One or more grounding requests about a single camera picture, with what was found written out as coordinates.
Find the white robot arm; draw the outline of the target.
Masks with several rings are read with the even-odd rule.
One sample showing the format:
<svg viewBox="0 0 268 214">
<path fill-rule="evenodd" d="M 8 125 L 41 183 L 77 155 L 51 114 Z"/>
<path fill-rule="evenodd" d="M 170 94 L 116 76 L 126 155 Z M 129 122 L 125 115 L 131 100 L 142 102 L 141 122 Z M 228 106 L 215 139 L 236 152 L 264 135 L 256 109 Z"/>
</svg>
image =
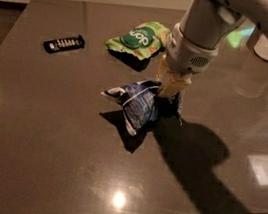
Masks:
<svg viewBox="0 0 268 214">
<path fill-rule="evenodd" d="M 268 0 L 193 0 L 173 27 L 158 68 L 158 95 L 171 98 L 207 70 L 228 34 L 250 20 L 268 39 Z"/>
</svg>

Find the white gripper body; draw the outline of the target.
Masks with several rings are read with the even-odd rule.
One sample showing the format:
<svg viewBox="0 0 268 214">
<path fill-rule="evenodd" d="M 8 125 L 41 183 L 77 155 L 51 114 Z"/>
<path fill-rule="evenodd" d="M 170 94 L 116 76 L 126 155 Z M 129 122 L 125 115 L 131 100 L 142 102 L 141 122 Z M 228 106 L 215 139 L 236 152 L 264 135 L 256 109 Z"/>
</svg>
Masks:
<svg viewBox="0 0 268 214">
<path fill-rule="evenodd" d="M 174 72 L 199 74 L 207 70 L 216 58 L 218 48 L 206 49 L 193 44 L 182 34 L 176 24 L 166 42 L 167 65 Z"/>
</svg>

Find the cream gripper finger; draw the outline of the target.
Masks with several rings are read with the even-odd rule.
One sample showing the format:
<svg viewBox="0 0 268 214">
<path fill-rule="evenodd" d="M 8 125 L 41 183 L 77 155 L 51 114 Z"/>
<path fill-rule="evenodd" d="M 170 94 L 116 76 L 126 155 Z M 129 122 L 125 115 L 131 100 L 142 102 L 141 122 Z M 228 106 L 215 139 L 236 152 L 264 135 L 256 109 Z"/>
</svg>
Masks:
<svg viewBox="0 0 268 214">
<path fill-rule="evenodd" d="M 161 61 L 159 63 L 159 67 L 157 69 L 157 74 L 156 74 L 156 81 L 158 81 L 159 83 L 163 83 L 164 81 L 164 74 L 166 72 L 166 68 L 167 68 L 167 63 L 166 63 L 166 55 L 162 55 L 161 56 Z"/>
<path fill-rule="evenodd" d="M 191 73 L 178 73 L 168 69 L 160 80 L 161 87 L 159 88 L 158 96 L 172 98 L 192 83 L 191 76 Z"/>
</svg>

